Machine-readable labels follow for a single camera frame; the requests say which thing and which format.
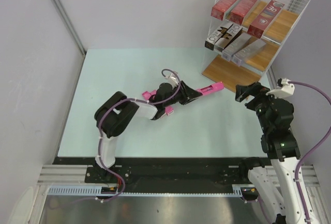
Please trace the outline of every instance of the white wall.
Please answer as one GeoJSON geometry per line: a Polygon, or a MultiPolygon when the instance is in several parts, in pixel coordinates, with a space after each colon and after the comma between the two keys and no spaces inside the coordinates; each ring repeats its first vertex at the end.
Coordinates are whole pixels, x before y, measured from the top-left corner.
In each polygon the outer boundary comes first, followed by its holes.
{"type": "Polygon", "coordinates": [[[61,0],[85,48],[202,47],[215,0],[61,0]]]}
{"type": "MultiPolygon", "coordinates": [[[[331,96],[331,4],[311,0],[306,12],[275,59],[277,78],[287,77],[315,85],[331,96]]],[[[296,86],[290,101],[294,104],[293,132],[302,154],[313,147],[331,125],[331,106],[312,89],[296,86]]],[[[308,160],[314,164],[324,197],[331,206],[329,171],[331,138],[308,160]]]]}
{"type": "Polygon", "coordinates": [[[36,185],[83,58],[50,0],[0,0],[0,222],[36,185]]]}

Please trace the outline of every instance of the white bracket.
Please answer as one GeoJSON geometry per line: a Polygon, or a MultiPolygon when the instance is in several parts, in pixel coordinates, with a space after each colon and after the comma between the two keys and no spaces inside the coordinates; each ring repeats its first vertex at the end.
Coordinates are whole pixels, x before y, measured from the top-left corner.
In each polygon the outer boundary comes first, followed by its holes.
{"type": "MultiPolygon", "coordinates": [[[[40,177],[38,180],[38,185],[41,186],[48,186],[52,185],[55,187],[55,185],[58,186],[102,186],[104,187],[105,184],[88,184],[85,183],[85,177],[86,177],[86,169],[88,166],[79,166],[79,165],[44,165],[40,177]]],[[[279,175],[279,166],[266,166],[265,169],[267,170],[268,174],[268,180],[272,182],[275,187],[279,187],[280,184],[283,185],[283,179],[281,179],[281,176],[279,175]]],[[[316,177],[315,171],[313,169],[313,166],[302,166],[302,174],[303,179],[305,180],[305,185],[307,186],[307,190],[309,192],[309,200],[308,202],[311,202],[311,205],[314,210],[314,214],[316,216],[316,220],[312,224],[329,224],[330,214],[327,208],[327,204],[325,203],[324,195],[322,194],[321,187],[319,185],[318,179],[316,177]]],[[[116,187],[116,184],[109,184],[110,187],[116,187]]],[[[179,194],[180,196],[202,196],[202,197],[241,197],[241,188],[247,188],[247,187],[254,187],[253,184],[243,184],[243,185],[233,185],[233,193],[231,194],[179,194]]],[[[282,194],[284,198],[284,205],[286,202],[285,194],[286,190],[282,187],[282,194]]],[[[125,193],[123,196],[173,196],[172,194],[143,194],[143,193],[125,193]]]]}
{"type": "Polygon", "coordinates": [[[266,95],[274,95],[275,98],[285,98],[292,96],[294,94],[295,86],[292,83],[289,83],[290,80],[287,78],[284,78],[281,80],[281,85],[283,85],[281,88],[278,87],[276,89],[273,89],[272,91],[269,91],[266,95]]]}
{"type": "Polygon", "coordinates": [[[177,77],[173,73],[171,73],[169,76],[165,76],[165,78],[168,80],[168,83],[172,85],[172,88],[178,86],[179,82],[177,80],[177,77]]]}
{"type": "MultiPolygon", "coordinates": [[[[272,159],[271,163],[277,173],[279,184],[281,186],[281,192],[284,198],[286,207],[286,222],[289,224],[305,224],[306,217],[304,213],[303,204],[301,202],[296,181],[294,178],[294,171],[299,160],[295,157],[285,158],[283,162],[279,159],[272,159]]],[[[316,218],[314,211],[311,207],[309,197],[307,194],[306,185],[302,176],[302,170],[299,170],[300,186],[303,191],[303,195],[309,211],[310,220],[313,224],[319,224],[319,220],[316,218]]]]}
{"type": "Polygon", "coordinates": [[[283,197],[268,177],[266,168],[255,167],[248,171],[248,179],[255,185],[262,200],[268,208],[269,214],[285,215],[285,205],[283,197]]]}

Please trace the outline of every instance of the red box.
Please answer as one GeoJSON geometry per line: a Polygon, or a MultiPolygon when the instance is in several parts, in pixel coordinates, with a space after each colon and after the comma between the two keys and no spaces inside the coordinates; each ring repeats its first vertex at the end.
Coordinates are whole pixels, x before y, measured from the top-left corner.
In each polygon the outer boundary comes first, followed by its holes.
{"type": "Polygon", "coordinates": [[[283,3],[271,0],[249,25],[247,33],[260,39],[276,20],[283,7],[283,3]]]}
{"type": "Polygon", "coordinates": [[[230,21],[242,25],[260,0],[241,0],[231,11],[230,21]]]}
{"type": "Polygon", "coordinates": [[[212,9],[212,17],[219,20],[227,18],[227,15],[240,0],[219,0],[212,9]]]}

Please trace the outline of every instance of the table surface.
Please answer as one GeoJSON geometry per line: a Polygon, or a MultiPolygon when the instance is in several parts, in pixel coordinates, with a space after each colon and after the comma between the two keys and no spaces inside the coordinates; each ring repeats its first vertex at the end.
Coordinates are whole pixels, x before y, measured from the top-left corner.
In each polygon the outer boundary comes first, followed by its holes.
{"type": "MultiPolygon", "coordinates": [[[[165,82],[169,68],[192,88],[213,82],[201,75],[204,48],[88,50],[61,140],[58,157],[94,157],[99,132],[94,114],[116,91],[141,93],[165,82]]],[[[267,77],[261,83],[269,86],[267,77]]],[[[223,89],[157,121],[134,117],[118,138],[116,157],[266,157],[253,111],[223,89]]]]}

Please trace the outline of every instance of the silver box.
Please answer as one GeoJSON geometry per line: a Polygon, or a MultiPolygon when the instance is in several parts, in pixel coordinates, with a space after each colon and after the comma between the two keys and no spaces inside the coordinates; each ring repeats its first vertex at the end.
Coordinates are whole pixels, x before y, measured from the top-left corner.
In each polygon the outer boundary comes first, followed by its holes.
{"type": "Polygon", "coordinates": [[[213,51],[217,40],[219,40],[227,32],[227,30],[229,30],[232,24],[233,22],[228,20],[222,21],[222,24],[220,24],[219,27],[216,28],[216,30],[213,31],[213,33],[206,39],[205,47],[213,51]]]}
{"type": "Polygon", "coordinates": [[[260,53],[265,45],[266,43],[263,40],[257,39],[252,44],[249,44],[248,46],[237,52],[233,56],[232,62],[234,62],[237,66],[240,66],[245,61],[260,53]]]}
{"type": "Polygon", "coordinates": [[[221,54],[221,52],[232,42],[234,41],[243,31],[243,27],[233,23],[230,29],[224,34],[214,46],[214,51],[221,54]]]}
{"type": "Polygon", "coordinates": [[[249,39],[251,37],[252,36],[250,36],[247,33],[240,34],[240,36],[236,38],[234,42],[229,44],[228,47],[223,50],[222,57],[226,61],[231,61],[233,55],[237,53],[239,50],[241,50],[243,47],[245,47],[248,44],[249,39]]]}

